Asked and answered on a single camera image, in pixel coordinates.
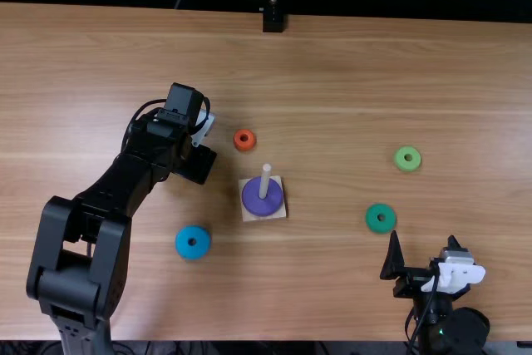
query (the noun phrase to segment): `white mount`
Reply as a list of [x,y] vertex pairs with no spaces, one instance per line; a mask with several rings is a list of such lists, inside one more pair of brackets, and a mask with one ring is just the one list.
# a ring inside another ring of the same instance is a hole
[[[206,115],[207,115],[207,111],[199,110],[199,115],[198,115],[198,120],[196,121],[196,125],[198,125],[202,120],[204,120]],[[194,147],[198,147],[203,141],[203,139],[209,134],[210,128],[212,128],[215,119],[216,119],[216,115],[213,114],[212,112],[209,113],[209,119],[205,122],[205,125],[203,125],[203,128],[201,128],[198,132],[192,135],[192,145]]]
[[[474,265],[473,258],[460,261],[447,259],[445,262],[440,262],[440,278],[438,279],[437,291],[441,293],[454,294],[462,290],[467,284],[477,284],[482,281],[485,276],[485,269],[479,265]],[[431,280],[421,286],[421,291],[429,293],[432,291],[432,284],[434,284],[434,276]]]

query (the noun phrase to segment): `blue ring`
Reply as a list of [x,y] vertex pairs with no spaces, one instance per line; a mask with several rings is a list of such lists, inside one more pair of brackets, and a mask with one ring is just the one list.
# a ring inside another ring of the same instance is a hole
[[200,226],[186,226],[175,236],[175,249],[184,259],[203,258],[210,249],[210,234]]

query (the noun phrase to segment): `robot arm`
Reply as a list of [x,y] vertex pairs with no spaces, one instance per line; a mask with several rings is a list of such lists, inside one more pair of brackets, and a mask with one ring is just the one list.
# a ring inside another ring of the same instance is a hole
[[407,318],[416,317],[406,355],[413,343],[419,343],[420,355],[477,355],[490,332],[490,321],[472,308],[454,309],[452,303],[470,291],[470,284],[484,278],[485,270],[475,265],[468,249],[460,246],[454,236],[439,258],[431,259],[427,269],[405,266],[397,232],[392,231],[381,279],[395,280],[395,298],[410,298],[414,308]]
[[[196,125],[203,102],[205,119]],[[201,93],[172,85],[163,108],[128,126],[121,153],[93,186],[45,205],[26,290],[57,325],[65,354],[114,353],[109,319],[126,284],[131,218],[170,173],[205,182],[216,153],[193,135],[208,120],[209,101]],[[96,245],[92,256],[63,248],[64,241],[80,239]]]

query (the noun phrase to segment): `dark green ring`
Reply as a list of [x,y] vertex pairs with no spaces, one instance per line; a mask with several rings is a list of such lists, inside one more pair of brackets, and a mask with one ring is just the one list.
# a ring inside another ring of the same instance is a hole
[[388,233],[396,226],[396,213],[391,206],[374,204],[366,211],[367,227],[375,233]]

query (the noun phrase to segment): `wooden table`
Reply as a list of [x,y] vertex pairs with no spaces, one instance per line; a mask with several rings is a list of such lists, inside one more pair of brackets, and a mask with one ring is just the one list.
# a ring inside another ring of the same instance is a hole
[[[135,8],[0,5],[0,338],[57,338],[25,282],[43,205],[87,188],[137,107],[194,86],[218,116],[204,186],[172,176],[133,220],[115,339],[402,340],[411,301],[379,280],[398,215],[406,261],[425,266],[454,234],[487,269],[458,306],[491,340],[531,339],[532,27]],[[253,152],[232,136],[249,128]],[[401,173],[395,149],[422,153]],[[286,220],[243,224],[238,179],[283,177]],[[186,263],[176,232],[204,224],[209,255]]]

